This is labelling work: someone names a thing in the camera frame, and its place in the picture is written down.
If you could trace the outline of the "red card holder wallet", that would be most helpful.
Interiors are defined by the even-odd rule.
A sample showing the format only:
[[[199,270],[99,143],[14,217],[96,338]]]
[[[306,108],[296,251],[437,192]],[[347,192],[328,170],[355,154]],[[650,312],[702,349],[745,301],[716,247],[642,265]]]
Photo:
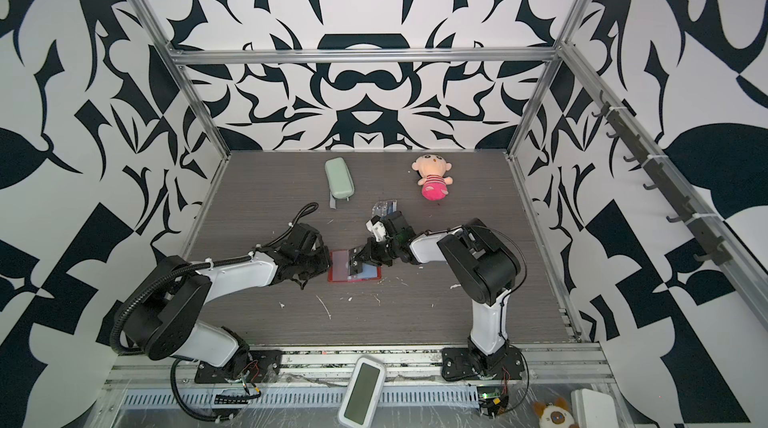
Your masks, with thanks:
[[[353,259],[352,250],[336,250],[330,253],[331,267],[328,271],[330,283],[355,283],[382,278],[381,268]]]

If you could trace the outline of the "clear plastic card box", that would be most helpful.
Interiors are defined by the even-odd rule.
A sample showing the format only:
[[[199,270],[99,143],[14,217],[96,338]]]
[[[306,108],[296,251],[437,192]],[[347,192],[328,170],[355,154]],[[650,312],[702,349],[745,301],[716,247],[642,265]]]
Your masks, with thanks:
[[[373,217],[385,217],[398,210],[397,200],[381,200],[377,201],[372,208]]]

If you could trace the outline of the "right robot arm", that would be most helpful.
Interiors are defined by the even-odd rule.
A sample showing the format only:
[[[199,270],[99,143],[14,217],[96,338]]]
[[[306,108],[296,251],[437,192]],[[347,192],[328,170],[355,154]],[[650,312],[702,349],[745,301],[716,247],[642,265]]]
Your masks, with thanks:
[[[390,266],[394,261],[422,266],[445,262],[472,300],[469,350],[494,366],[506,354],[507,305],[523,263],[501,233],[474,218],[454,228],[418,233],[400,211],[366,223],[366,242],[349,251],[349,265]]]

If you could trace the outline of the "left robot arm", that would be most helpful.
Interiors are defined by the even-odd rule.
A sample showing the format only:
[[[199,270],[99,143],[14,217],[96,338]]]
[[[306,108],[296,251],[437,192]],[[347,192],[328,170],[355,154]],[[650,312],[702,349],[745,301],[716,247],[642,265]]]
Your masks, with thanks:
[[[190,263],[174,255],[161,260],[114,316],[112,350],[197,360],[216,368],[244,367],[249,345],[233,331],[200,320],[206,304],[251,288],[290,281],[301,288],[331,268],[331,254],[319,231],[299,223],[276,244],[257,245],[247,254]]]

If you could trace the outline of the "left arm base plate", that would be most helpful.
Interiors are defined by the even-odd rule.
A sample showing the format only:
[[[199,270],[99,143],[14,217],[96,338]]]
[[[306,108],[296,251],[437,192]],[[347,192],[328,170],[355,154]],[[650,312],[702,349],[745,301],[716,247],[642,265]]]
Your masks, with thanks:
[[[258,384],[275,379],[281,370],[284,352],[274,349],[237,352],[233,359],[223,367],[214,367],[200,362],[194,382],[197,384],[240,383]]]

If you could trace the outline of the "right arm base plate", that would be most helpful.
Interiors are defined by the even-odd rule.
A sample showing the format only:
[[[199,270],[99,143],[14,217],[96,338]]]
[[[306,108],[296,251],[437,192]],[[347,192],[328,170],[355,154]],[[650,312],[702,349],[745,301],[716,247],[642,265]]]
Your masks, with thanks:
[[[528,372],[522,352],[509,344],[490,355],[474,345],[468,348],[443,348],[440,354],[441,376],[447,382],[503,378],[516,381],[525,378]]]

